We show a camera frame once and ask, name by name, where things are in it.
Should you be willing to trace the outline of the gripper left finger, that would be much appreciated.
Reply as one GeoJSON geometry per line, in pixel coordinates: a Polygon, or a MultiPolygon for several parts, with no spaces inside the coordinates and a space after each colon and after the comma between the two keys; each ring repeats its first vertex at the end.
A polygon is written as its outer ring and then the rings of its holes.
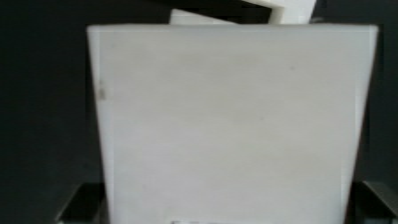
{"type": "Polygon", "coordinates": [[[105,185],[83,183],[67,198],[55,224],[101,224],[105,185]]]}

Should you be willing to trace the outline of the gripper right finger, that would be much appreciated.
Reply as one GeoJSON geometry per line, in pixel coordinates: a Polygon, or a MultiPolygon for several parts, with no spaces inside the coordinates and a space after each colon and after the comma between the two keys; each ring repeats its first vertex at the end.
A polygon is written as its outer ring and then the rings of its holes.
{"type": "Polygon", "coordinates": [[[353,184],[352,202],[352,224],[398,224],[398,194],[382,182],[353,184]]]}

